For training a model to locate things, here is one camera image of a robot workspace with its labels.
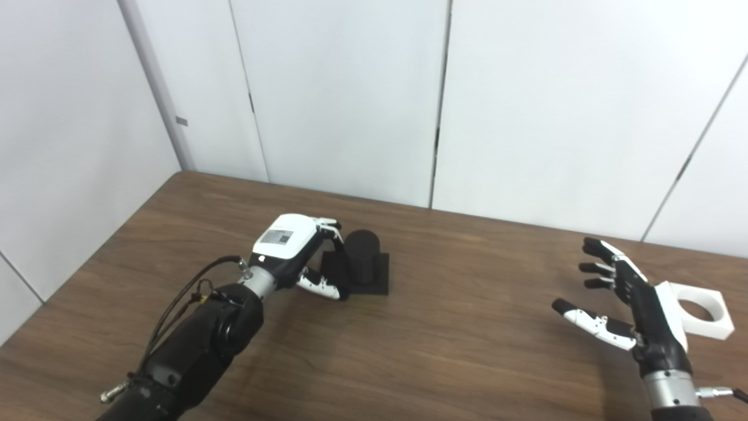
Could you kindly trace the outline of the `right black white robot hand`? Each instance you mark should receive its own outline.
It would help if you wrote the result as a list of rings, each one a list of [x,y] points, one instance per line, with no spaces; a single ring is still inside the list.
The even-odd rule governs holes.
[[[583,285],[587,289],[612,291],[631,310],[633,323],[580,308],[561,298],[553,301],[552,308],[596,339],[631,352],[654,417],[704,412],[692,381],[687,351],[677,339],[655,286],[625,253],[606,241],[585,237],[582,251],[600,259],[579,264],[581,272],[598,275]]]

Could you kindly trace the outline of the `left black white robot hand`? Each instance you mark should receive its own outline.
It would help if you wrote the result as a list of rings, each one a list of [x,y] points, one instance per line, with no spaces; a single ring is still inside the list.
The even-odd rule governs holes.
[[[294,286],[335,301],[347,301],[349,290],[309,267],[326,240],[344,251],[339,221],[287,213],[278,216],[254,243],[241,285],[264,302],[275,291]]]

